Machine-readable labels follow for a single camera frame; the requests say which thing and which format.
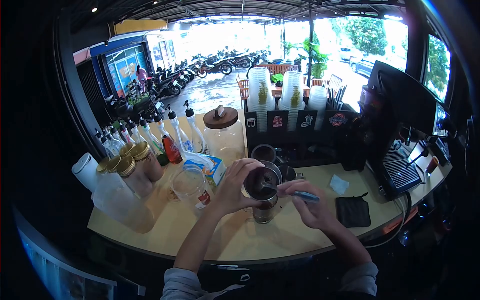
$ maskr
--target hand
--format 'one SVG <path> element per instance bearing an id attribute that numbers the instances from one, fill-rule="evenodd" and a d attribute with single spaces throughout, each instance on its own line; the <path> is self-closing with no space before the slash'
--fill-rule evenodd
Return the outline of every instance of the hand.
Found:
<path id="1" fill-rule="evenodd" d="M 243 208 L 262 204 L 257 200 L 245 197 L 241 193 L 241 187 L 245 178 L 247 178 L 250 171 L 259 167 L 265 167 L 265 165 L 253 158 L 242 158 L 234 161 L 227 168 L 215 197 L 205 209 L 223 217 Z"/>
<path id="2" fill-rule="evenodd" d="M 305 225 L 325 231 L 336 223 L 336 218 L 328 210 L 325 192 L 304 179 L 278 185 L 277 194 L 281 197 L 293 194 L 296 191 L 309 192 L 320 198 L 318 203 L 306 203 L 298 196 L 293 197 L 293 205 L 295 205 Z"/>

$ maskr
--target tissue box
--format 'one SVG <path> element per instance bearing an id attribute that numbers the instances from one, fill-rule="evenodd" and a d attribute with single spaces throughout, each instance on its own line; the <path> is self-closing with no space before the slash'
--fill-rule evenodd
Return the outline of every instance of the tissue box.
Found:
<path id="1" fill-rule="evenodd" d="M 189 159 L 187 159 L 187 161 L 184 163 L 184 165 L 189 165 L 190 164 L 190 165 L 199 166 L 200 169 L 202 169 L 202 171 L 204 172 L 205 177 L 207 178 L 207 181 L 210 184 L 210 186 L 212 188 L 216 188 L 220 184 L 220 181 L 222 180 L 223 175 L 225 174 L 225 171 L 227 170 L 227 168 L 225 167 L 225 164 L 223 163 L 223 160 L 221 160 L 218 157 L 210 156 L 210 155 L 206 155 L 206 154 L 199 154 L 199 155 L 205 156 L 205 157 L 209 158 L 211 161 L 213 161 L 213 163 L 214 163 L 213 169 L 207 170 L 205 168 L 205 165 L 197 164 L 197 163 L 195 163 L 195 162 L 193 162 Z"/>

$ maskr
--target metal roof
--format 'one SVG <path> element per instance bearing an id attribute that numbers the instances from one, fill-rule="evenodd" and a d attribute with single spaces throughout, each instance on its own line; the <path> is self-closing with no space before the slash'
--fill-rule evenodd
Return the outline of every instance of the metal roof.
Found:
<path id="1" fill-rule="evenodd" d="M 314 18 L 364 15 L 383 18 L 384 14 L 403 16 L 408 0 L 78 0 L 72 8 L 72 32 L 82 27 L 119 23 L 125 19 L 155 19 L 177 22 L 211 16 L 268 17 L 287 21 L 309 19 L 309 5 Z M 96 12 L 91 9 L 98 6 Z"/>

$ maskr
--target yellow countertop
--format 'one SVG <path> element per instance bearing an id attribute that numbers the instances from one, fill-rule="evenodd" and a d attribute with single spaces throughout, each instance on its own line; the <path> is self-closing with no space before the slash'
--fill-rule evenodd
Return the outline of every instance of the yellow countertop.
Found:
<path id="1" fill-rule="evenodd" d="M 197 115 L 197 126 L 202 131 L 203 115 Z M 243 110 L 239 109 L 239 119 L 244 123 Z M 187 135 L 190 127 L 186 118 L 179 118 L 180 126 Z M 155 123 L 150 124 L 152 133 L 159 136 Z M 173 132 L 168 121 L 165 128 Z M 411 157 L 416 157 L 421 151 L 418 145 Z M 426 168 L 431 155 L 421 157 L 417 164 Z M 183 240 L 196 222 L 193 213 L 181 202 L 169 202 L 165 197 L 168 188 L 168 179 L 180 165 L 167 165 L 165 175 L 156 183 L 156 189 L 146 200 L 146 205 L 154 212 L 156 224 L 145 234 L 135 233 L 124 225 L 109 218 L 94 207 L 88 228 L 96 233 L 126 247 L 158 255 L 174 258 Z M 439 166 L 427 179 L 426 184 L 420 184 L 410 191 L 412 205 L 415 205 L 450 172 L 451 165 Z M 334 174 L 350 183 L 343 196 L 360 196 L 369 204 L 371 225 L 366 228 L 350 228 L 356 235 L 364 235 L 374 229 L 381 228 L 401 215 L 393 201 L 385 201 L 378 193 L 378 184 L 373 174 L 365 168 L 363 172 L 344 171 L 341 164 L 324 165 L 295 169 L 303 173 L 312 184 L 324 189 L 327 195 L 328 207 L 332 213 L 335 210 L 335 198 L 339 195 L 334 192 L 329 183 Z M 208 247 L 205 260 L 211 263 L 241 264 L 266 263 L 278 260 L 288 260 L 308 256 L 333 248 L 332 242 L 319 230 L 305 226 L 296 211 L 290 197 L 279 198 L 275 206 L 275 217 L 267 224 L 257 224 L 250 212 L 238 211 L 225 216 L 217 225 L 215 233 Z"/>

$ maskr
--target storefront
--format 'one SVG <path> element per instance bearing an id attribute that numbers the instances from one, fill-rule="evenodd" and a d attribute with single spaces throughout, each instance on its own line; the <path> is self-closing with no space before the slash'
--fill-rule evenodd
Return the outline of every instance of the storefront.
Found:
<path id="1" fill-rule="evenodd" d="M 184 51 L 190 41 L 188 31 L 151 31 L 146 39 L 154 70 L 169 68 L 188 58 Z"/>
<path id="2" fill-rule="evenodd" d="M 143 45 L 137 45 L 130 48 L 105 54 L 108 71 L 112 77 L 113 85 L 119 96 L 126 95 L 126 85 L 136 79 L 135 72 L 137 65 L 148 70 L 147 60 Z"/>

